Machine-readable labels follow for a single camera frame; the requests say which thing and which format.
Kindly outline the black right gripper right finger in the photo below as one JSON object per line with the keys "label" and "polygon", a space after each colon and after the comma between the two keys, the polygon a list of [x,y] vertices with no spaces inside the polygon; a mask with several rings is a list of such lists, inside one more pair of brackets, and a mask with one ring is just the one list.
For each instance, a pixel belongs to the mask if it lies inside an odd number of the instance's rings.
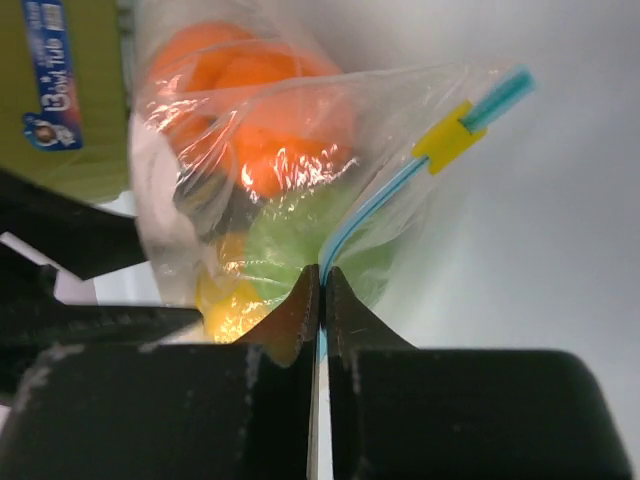
{"label": "black right gripper right finger", "polygon": [[421,349],[333,269],[324,288],[337,479],[629,479],[600,385],[577,356]]}

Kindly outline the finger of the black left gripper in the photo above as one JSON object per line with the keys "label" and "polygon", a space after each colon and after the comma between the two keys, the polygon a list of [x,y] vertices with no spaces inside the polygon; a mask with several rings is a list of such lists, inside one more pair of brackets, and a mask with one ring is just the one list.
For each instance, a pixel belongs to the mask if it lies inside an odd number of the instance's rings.
{"label": "finger of the black left gripper", "polygon": [[1,393],[51,345],[151,342],[201,321],[189,308],[68,305],[53,295],[57,270],[1,246]]}
{"label": "finger of the black left gripper", "polygon": [[147,261],[135,220],[1,171],[1,232],[88,280]]}

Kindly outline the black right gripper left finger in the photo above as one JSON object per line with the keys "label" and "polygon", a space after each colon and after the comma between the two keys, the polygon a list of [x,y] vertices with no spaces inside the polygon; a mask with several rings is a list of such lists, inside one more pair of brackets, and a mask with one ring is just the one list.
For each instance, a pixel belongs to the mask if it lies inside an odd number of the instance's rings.
{"label": "black right gripper left finger", "polygon": [[320,285],[232,344],[41,353],[1,431],[5,479],[307,479]]}

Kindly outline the clear zip top bag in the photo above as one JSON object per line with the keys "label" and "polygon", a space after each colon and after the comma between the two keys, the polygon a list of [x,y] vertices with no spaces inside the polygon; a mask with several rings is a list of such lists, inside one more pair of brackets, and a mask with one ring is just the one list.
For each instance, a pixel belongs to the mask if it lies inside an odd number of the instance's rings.
{"label": "clear zip top bag", "polygon": [[255,331],[308,266],[398,326],[430,193],[534,85],[484,59],[346,73],[278,1],[139,1],[134,40],[138,231],[198,343]]}

